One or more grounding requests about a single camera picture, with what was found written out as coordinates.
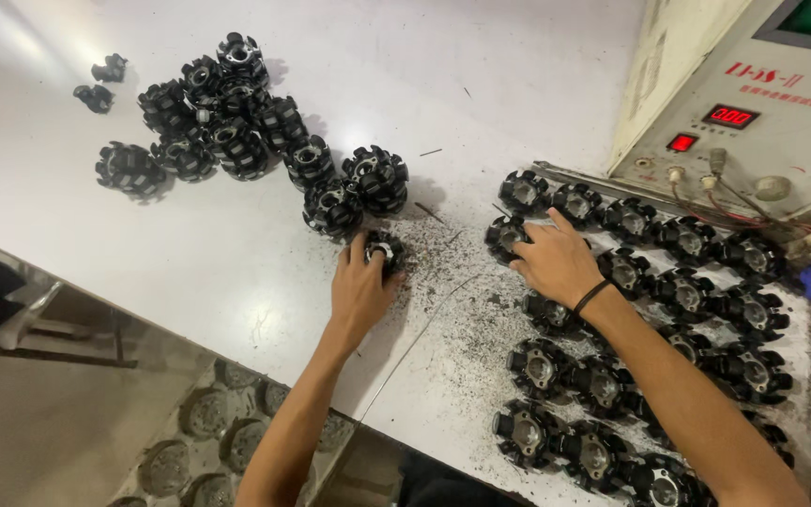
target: switch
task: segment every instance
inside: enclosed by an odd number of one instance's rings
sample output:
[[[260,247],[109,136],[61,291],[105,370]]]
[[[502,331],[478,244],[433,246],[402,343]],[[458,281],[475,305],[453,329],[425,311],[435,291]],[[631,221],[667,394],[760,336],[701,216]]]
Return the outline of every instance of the switch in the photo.
[[[690,135],[689,133],[679,133],[674,139],[671,140],[668,148],[669,150],[674,150],[675,152],[686,152],[697,140],[699,140],[699,138],[695,135]]]

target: wristband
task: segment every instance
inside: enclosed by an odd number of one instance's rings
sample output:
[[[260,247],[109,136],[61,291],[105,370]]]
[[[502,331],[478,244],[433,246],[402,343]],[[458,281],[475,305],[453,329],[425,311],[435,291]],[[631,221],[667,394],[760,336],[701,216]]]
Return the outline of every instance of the wristband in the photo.
[[[603,280],[602,282],[599,282],[593,289],[590,289],[590,292],[588,292],[586,296],[581,298],[580,301],[578,301],[578,304],[575,305],[575,308],[572,310],[572,313],[575,314],[575,317],[580,318],[580,310],[584,309],[587,303],[590,303],[593,297],[599,294],[599,292],[602,291],[602,289],[605,289],[607,285],[609,285],[609,281]]]

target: wrist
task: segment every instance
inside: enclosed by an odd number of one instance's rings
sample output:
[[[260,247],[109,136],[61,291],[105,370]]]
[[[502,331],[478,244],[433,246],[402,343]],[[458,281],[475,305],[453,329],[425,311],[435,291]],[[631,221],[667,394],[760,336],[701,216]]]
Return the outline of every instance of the wrist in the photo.
[[[346,319],[331,317],[321,335],[321,341],[318,342],[315,355],[343,365],[362,338],[363,334],[359,336],[359,332]]]
[[[610,320],[613,320],[615,313],[619,312],[623,307],[631,307],[631,305],[622,296],[622,293],[612,285],[606,285],[602,291],[593,296],[593,298],[581,308],[580,317],[587,320],[591,326],[602,331],[602,327],[606,326]]]

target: connector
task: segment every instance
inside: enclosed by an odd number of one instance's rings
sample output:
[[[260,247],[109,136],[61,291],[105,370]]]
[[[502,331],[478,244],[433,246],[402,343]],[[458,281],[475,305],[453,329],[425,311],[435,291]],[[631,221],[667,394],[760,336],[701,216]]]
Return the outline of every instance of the connector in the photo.
[[[699,179],[699,182],[703,184],[703,190],[711,191],[715,189],[715,184],[718,183],[718,178],[715,175],[704,176]]]
[[[669,181],[673,184],[681,183],[685,169],[679,165],[669,167]]]
[[[725,172],[725,164],[728,160],[728,151],[725,148],[713,148],[709,150],[709,170],[716,178],[721,178]]]

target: hand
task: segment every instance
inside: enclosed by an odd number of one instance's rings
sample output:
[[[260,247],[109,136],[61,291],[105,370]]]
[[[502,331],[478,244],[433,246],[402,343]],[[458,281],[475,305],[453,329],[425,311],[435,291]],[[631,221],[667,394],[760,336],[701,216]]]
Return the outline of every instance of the hand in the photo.
[[[569,221],[555,208],[548,213],[558,228],[524,224],[524,231],[534,242],[515,243],[514,251],[522,260],[512,261],[509,267],[520,272],[536,292],[571,309],[602,282],[603,275],[590,248]]]
[[[334,348],[344,358],[355,351],[367,331],[384,316],[406,279],[406,274],[400,272],[383,283],[383,268],[382,252],[374,252],[371,261],[365,263],[364,233],[358,233],[352,244],[340,252],[331,288],[331,321],[327,325],[328,330],[333,328],[336,332],[324,336],[337,342]]]

